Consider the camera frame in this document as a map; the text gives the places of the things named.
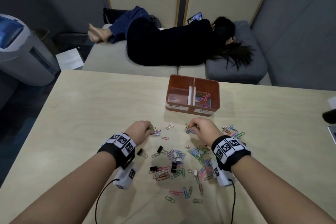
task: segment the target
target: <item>hand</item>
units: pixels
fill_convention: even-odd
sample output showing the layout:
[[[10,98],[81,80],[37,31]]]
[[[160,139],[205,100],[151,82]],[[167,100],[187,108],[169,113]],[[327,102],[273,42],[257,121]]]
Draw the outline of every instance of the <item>hand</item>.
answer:
[[[148,120],[139,120],[134,122],[126,131],[135,144],[141,145],[149,135],[154,134],[153,125]]]
[[[230,38],[225,42],[225,44],[226,44],[226,45],[228,45],[228,44],[232,44],[235,40],[236,40],[235,37],[230,37]]]
[[[192,126],[191,130],[195,131],[198,138],[210,147],[218,137],[223,135],[216,125],[209,119],[194,118],[189,122],[189,126]]]

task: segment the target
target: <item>phone screen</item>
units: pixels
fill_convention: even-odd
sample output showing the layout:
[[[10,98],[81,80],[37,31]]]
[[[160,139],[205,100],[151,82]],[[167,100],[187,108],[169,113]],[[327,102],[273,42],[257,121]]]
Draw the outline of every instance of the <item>phone screen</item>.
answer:
[[[190,24],[194,20],[200,21],[201,19],[203,19],[202,13],[195,14],[193,17],[188,19],[188,24]]]

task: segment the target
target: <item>gray trash bin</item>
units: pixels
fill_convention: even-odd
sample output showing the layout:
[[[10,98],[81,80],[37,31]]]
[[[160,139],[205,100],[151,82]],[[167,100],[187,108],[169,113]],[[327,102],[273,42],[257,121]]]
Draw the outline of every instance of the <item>gray trash bin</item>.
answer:
[[[55,78],[60,66],[26,24],[0,14],[0,70],[25,84],[44,86]]]

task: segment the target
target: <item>cord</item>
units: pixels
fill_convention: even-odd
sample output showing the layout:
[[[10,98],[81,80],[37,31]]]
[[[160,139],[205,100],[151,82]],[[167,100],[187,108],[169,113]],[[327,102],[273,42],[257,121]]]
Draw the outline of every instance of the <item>cord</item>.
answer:
[[[120,179],[114,179],[114,180],[112,180],[112,181],[110,181],[104,188],[103,188],[103,190],[101,191],[101,193],[99,194],[99,197],[98,197],[98,199],[97,199],[97,202],[96,202],[96,209],[95,209],[95,211],[94,211],[94,220],[96,221],[96,224],[97,224],[97,206],[98,206],[98,201],[99,201],[99,199],[100,199],[100,196],[103,194],[103,192],[104,192],[104,190],[107,188],[107,186],[109,186],[112,182],[114,182],[114,181],[120,181]]]
[[[231,217],[231,224],[232,224],[233,223],[233,211],[235,209],[235,203],[236,203],[236,188],[235,188],[235,184],[233,183],[233,180],[231,180],[231,179],[228,179],[228,180],[232,182],[233,191],[234,191],[233,206],[232,206],[232,217]]]

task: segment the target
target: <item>black shirt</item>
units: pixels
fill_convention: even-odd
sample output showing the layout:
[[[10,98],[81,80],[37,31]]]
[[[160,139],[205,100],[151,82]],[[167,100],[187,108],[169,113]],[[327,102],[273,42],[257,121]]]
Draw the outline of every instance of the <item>black shirt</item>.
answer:
[[[128,29],[128,57],[144,66],[200,65],[214,54],[209,20],[159,30],[145,18],[134,20]]]

